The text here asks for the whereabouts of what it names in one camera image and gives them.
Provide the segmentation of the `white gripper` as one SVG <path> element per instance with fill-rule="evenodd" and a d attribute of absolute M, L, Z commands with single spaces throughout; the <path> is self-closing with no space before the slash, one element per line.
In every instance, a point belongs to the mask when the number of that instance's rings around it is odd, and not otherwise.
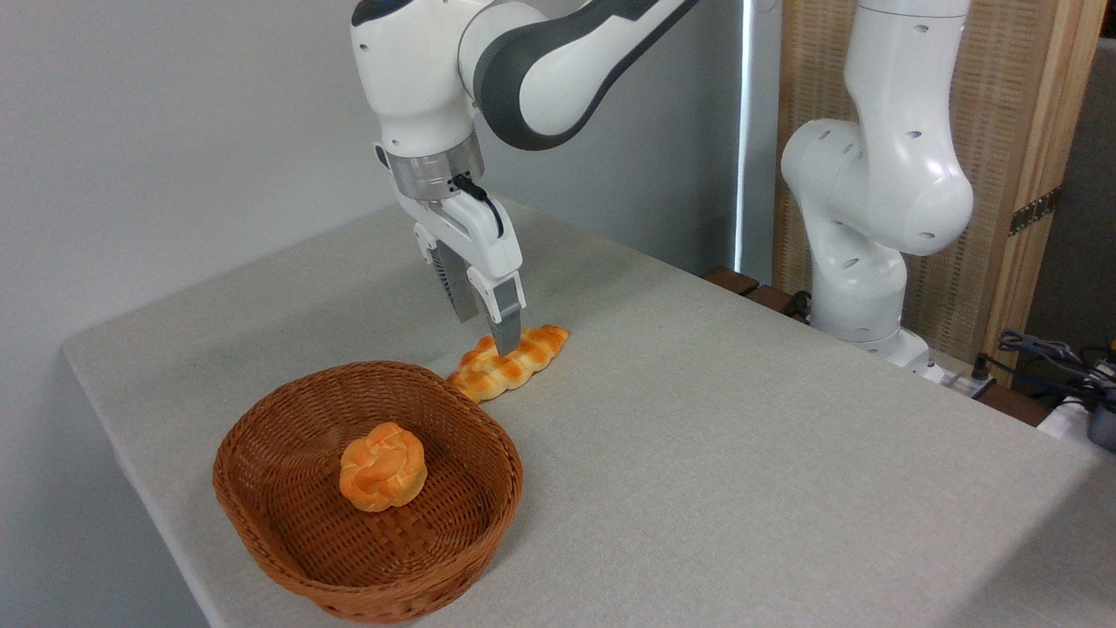
<path fill-rule="evenodd" d="M 396 196 L 416 223 L 419 249 L 435 269 L 458 320 L 466 323 L 477 317 L 473 286 L 485 305 L 497 352 L 502 357 L 514 352 L 521 342 L 525 306 L 518 271 L 522 254 L 506 209 L 468 194 L 437 202 Z"/>

